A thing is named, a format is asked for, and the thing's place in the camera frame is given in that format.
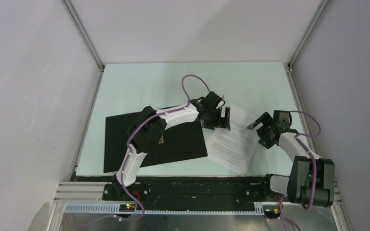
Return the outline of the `printed white paper sheets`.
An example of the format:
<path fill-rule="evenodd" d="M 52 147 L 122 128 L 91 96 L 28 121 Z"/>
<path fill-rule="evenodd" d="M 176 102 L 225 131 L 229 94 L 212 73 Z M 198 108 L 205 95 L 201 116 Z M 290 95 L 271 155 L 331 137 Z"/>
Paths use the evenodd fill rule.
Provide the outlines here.
<path fill-rule="evenodd" d="M 259 141 L 255 129 L 248 129 L 258 116 L 230 107 L 230 130 L 216 128 L 206 141 L 208 159 L 238 175 L 248 172 L 249 164 Z"/>

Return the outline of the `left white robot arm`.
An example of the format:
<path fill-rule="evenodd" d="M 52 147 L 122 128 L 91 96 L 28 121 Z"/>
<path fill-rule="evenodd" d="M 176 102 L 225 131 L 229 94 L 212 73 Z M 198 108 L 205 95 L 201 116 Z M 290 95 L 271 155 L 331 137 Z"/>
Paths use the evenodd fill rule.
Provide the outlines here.
<path fill-rule="evenodd" d="M 166 130 L 196 121 L 207 129 L 231 130 L 230 112 L 231 108 L 226 106 L 223 96 L 214 91 L 197 99 L 188 98 L 185 104 L 179 106 L 158 110 L 145 107 L 128 128 L 126 154 L 112 179 L 114 194 L 124 201 L 132 197 L 131 185 L 136 181 L 143 160 Z"/>

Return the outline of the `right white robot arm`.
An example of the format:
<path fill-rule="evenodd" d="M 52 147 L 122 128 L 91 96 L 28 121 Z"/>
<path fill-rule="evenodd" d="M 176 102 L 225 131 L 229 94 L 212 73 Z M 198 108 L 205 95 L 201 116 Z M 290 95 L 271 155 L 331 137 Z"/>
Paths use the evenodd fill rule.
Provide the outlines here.
<path fill-rule="evenodd" d="M 289 175 L 266 174 L 261 195 L 267 201 L 281 196 L 304 209 L 330 207 L 334 201 L 335 164 L 311 150 L 304 133 L 292 129 L 292 111 L 263 113 L 247 129 L 255 130 L 258 143 L 266 149 L 278 146 L 292 161 Z"/>

